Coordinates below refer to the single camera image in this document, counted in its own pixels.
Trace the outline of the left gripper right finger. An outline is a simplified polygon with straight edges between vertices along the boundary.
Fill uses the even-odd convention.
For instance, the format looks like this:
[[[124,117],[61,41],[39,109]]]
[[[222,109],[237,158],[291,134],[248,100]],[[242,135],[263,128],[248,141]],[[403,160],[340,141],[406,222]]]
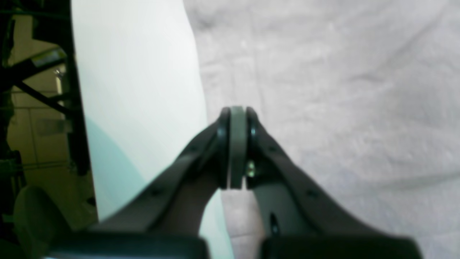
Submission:
[[[266,237],[259,259],[421,259],[412,238],[387,234],[347,212],[302,171],[246,109],[248,172]]]

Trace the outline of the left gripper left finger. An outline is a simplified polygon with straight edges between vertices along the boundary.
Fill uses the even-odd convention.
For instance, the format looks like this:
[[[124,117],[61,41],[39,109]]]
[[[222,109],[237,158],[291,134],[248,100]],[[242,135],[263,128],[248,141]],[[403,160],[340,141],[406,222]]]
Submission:
[[[220,188],[228,187],[230,108],[117,213],[59,238],[48,259],[233,259]]]

